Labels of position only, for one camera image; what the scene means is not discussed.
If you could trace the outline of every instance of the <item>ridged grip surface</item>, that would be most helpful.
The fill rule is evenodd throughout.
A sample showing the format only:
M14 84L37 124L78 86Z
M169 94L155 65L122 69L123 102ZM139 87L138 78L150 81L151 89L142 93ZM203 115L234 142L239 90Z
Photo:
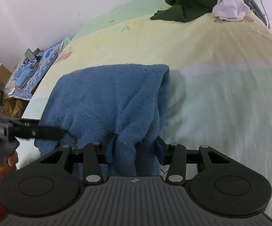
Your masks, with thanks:
M195 204L183 187L153 176L110 177L102 185L87 187L75 204L58 214L43 218L8 215L0 222L0 226L86 225L272 226L272 221L264 214L242 219L213 215Z

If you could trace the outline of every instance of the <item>bed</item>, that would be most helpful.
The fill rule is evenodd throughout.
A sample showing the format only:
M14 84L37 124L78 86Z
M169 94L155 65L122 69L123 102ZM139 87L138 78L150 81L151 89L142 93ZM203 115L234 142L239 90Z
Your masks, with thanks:
M164 0L137 0L87 22L46 73L23 117L40 119L58 79L73 71L166 64L171 83L162 138L188 149L210 145L272 185L271 33L252 11L240 22L212 13L188 23L150 20L168 7ZM19 168L40 156L33 140L20 142ZM195 174L188 166L187 178ZM266 214L272 218L272 198Z

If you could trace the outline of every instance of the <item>blue sweater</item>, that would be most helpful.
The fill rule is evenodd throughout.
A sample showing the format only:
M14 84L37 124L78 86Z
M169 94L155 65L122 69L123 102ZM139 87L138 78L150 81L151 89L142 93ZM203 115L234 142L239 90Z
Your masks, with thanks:
M164 126L168 88L166 65L124 64L75 71L55 85L40 125L65 129L59 144L69 144L72 149L116 133L112 164L101 166L104 179L109 175L159 175L154 143ZM58 143L36 140L35 146L45 155ZM74 167L73 173L81 177L82 166Z

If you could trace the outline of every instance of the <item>metal screw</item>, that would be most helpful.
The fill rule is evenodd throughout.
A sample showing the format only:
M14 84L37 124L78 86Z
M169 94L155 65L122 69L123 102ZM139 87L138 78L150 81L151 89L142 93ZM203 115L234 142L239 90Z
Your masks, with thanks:
M183 180L183 177L181 175L170 175L169 181L171 182L181 182Z
M86 177L86 180L87 180L88 182L98 182L98 181L100 180L100 176L95 175L95 174L88 175L88 176Z

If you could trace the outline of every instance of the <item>circular pad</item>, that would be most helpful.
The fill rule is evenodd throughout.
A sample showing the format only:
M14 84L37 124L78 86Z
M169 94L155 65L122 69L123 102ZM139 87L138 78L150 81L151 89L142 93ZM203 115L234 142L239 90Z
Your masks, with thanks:
M224 176L215 181L215 187L226 195L242 195L248 192L250 184L239 176Z
M272 194L262 175L239 163L209 164L191 180L189 191L208 211L238 218L263 212Z
M7 176L0 184L0 202L13 213L39 217L70 206L79 195L78 181L56 164L33 164Z
M44 176L31 176L19 183L19 190L30 196L39 196L48 193L54 186L54 182Z

